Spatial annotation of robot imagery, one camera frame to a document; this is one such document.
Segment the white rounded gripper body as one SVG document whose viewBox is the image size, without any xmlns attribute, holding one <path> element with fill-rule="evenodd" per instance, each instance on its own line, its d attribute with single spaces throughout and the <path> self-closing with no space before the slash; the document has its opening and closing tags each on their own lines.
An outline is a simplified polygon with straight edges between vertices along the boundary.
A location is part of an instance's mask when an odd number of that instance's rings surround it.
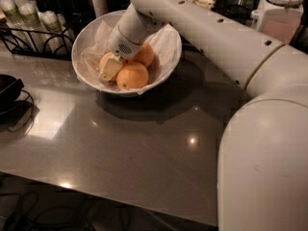
<svg viewBox="0 0 308 231">
<path fill-rule="evenodd" d="M 165 25 L 163 21 L 138 12 L 130 4 L 110 34 L 109 49 L 122 59 L 132 59 L 145 41 Z"/>
</svg>

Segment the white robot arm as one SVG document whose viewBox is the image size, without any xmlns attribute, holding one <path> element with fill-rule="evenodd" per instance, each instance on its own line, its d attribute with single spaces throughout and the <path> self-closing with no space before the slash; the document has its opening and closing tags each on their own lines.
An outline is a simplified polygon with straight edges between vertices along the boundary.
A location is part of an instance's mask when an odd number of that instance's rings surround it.
<svg viewBox="0 0 308 231">
<path fill-rule="evenodd" d="M 308 231 L 308 56 L 186 0 L 130 1 L 114 53 L 168 23 L 252 98 L 219 147 L 219 231 Z"/>
</svg>

